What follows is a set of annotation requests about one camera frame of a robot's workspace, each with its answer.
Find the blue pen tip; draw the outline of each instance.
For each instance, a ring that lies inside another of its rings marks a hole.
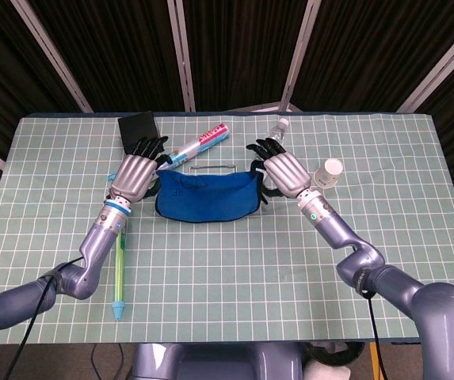
[[[116,318],[116,321],[120,321],[121,317],[123,317],[124,301],[113,302],[113,310],[114,310],[114,318]]]

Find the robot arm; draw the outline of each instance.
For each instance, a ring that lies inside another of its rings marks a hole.
[[[62,263],[36,281],[0,293],[0,329],[29,319],[52,279],[39,313],[54,306],[56,295],[85,299],[95,292],[101,267],[131,213],[131,204],[143,198],[155,170],[170,160],[165,154],[156,158],[166,140],[141,139],[133,154],[123,160],[104,206],[80,246],[82,266]]]
[[[311,178],[299,161],[274,140],[257,140],[255,150],[274,183],[299,209],[333,249],[353,247],[337,266],[341,279],[357,293],[375,292],[411,318],[422,341],[424,379],[454,379],[454,286],[424,285],[400,269],[386,265],[378,249],[359,237],[311,188]]]

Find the toothpaste tube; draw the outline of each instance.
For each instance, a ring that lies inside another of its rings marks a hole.
[[[225,124],[220,124],[200,135],[197,140],[188,142],[179,149],[173,150],[169,156],[172,159],[171,164],[166,162],[161,165],[158,170],[173,169],[190,159],[194,158],[203,151],[209,149],[211,146],[216,145],[220,141],[228,137],[228,127]]]

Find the plastic water bottle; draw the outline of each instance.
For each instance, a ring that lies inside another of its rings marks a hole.
[[[271,128],[267,137],[270,137],[281,144],[283,142],[284,133],[288,129],[288,125],[290,125],[288,119],[282,117],[277,121],[277,124]]]

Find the robot finger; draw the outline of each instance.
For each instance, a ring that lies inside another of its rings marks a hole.
[[[286,150],[279,144],[278,141],[275,139],[271,139],[268,137],[265,141],[277,152],[277,153],[285,153]]]
[[[257,139],[257,143],[260,144],[260,146],[262,146],[263,148],[265,148],[265,150],[267,150],[267,152],[272,156],[275,156],[276,154],[278,154],[279,152],[274,149],[268,142],[266,142],[265,140],[262,140],[262,139]]]
[[[149,152],[151,152],[155,148],[155,145],[157,143],[158,137],[154,137],[152,139],[147,140],[147,142],[144,143],[143,149],[139,152],[139,156],[147,157]]]
[[[152,149],[152,151],[149,152],[149,154],[147,155],[147,157],[151,160],[154,160],[156,158],[156,156],[158,155],[158,153],[162,153],[163,152],[163,143],[168,140],[169,137],[168,136],[163,136],[163,137],[160,137],[155,145],[155,147]]]
[[[141,149],[143,149],[143,145],[144,145],[145,143],[147,143],[147,141],[148,141],[148,140],[147,140],[147,137],[142,137],[142,138],[137,142],[137,145],[135,145],[135,148],[134,148],[134,150],[132,151],[132,154],[133,154],[134,156],[138,155],[138,154],[139,154],[138,152],[139,152]]]
[[[156,168],[159,168],[161,165],[163,165],[164,162],[167,164],[171,165],[172,164],[172,158],[168,154],[162,154],[160,157],[156,158]]]
[[[257,169],[265,170],[265,165],[264,165],[264,162],[263,162],[263,161],[260,161],[260,160],[253,160],[253,161],[251,162],[250,171],[253,172],[254,170],[257,170]]]
[[[271,154],[267,153],[264,148],[262,148],[261,146],[259,146],[257,144],[250,144],[246,147],[246,149],[254,150],[254,152],[256,154],[258,154],[260,156],[260,158],[263,160],[267,160],[272,157]]]

